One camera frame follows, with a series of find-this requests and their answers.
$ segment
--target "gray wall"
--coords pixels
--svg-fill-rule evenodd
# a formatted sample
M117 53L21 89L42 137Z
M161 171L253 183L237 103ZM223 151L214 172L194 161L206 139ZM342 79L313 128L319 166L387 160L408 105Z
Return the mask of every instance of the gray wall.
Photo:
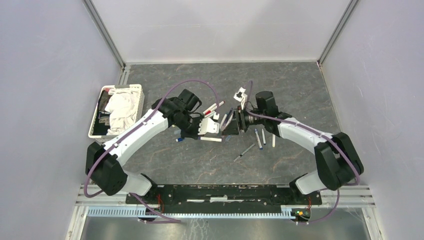
M127 62L317 60L349 0L93 0Z
M0 2L0 239L65 237L119 67L80 0Z
M424 239L424 1L363 0L323 64L389 240Z

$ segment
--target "metal bracket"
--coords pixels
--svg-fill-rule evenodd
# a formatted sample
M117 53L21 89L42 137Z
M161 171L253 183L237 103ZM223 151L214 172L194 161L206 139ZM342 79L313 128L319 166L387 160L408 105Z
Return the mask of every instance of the metal bracket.
M199 124L199 135L205 135L206 133L217 134L220 132L220 124L214 122L209 117L203 118Z

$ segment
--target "pen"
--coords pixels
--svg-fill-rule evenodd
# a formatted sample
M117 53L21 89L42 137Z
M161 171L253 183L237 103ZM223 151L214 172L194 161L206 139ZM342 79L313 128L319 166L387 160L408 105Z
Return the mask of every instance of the pen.
M254 134L256 134L256 140L257 140L257 144L259 145L259 150L262 150L262 144L261 144L261 140L259 139L259 135L258 135L258 130L255 128L254 129Z

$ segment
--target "red wire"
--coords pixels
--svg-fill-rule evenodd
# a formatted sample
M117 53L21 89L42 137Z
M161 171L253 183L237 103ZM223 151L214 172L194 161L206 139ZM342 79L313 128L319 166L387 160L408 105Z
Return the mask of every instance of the red wire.
M309 210L311 209L311 207L312 207L311 197L310 197L310 196L308 196L308 197L307 197L307 200L309 201L309 205L307 206L306 210L307 210L307 211L309 211Z
M160 194L158 194L157 195L157 205L159 205L159 207L160 207L160 213L161 214L163 214L164 213L164 211L165 211L165 204L164 204L164 202L162 201L162 199L161 199L161 195Z

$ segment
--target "floor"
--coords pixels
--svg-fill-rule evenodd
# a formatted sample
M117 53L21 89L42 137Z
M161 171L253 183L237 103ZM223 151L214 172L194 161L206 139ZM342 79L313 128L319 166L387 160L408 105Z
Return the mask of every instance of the floor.
M313 209L313 219L328 209ZM370 240L360 208L337 209L325 221L296 226L287 219L183 218L181 224L143 224L130 217L88 217L84 240Z
M212 84L225 104L222 115L238 102L234 93L254 80L253 92L272 91L280 111L318 130L338 133L339 126L326 84L315 62L267 63L194 63L132 65L128 84L141 84L145 94L143 114L175 83L203 79ZM211 90L200 83L177 88L177 96L187 88L195 93L206 109L215 102ZM176 142L177 128L169 128L141 147L124 166L144 173L158 184L288 184L316 169L314 156L294 144L278 138L259 150L257 146L237 162L233 160L252 143L254 129L232 136L228 142L186 139ZM272 135L266 133L266 142Z

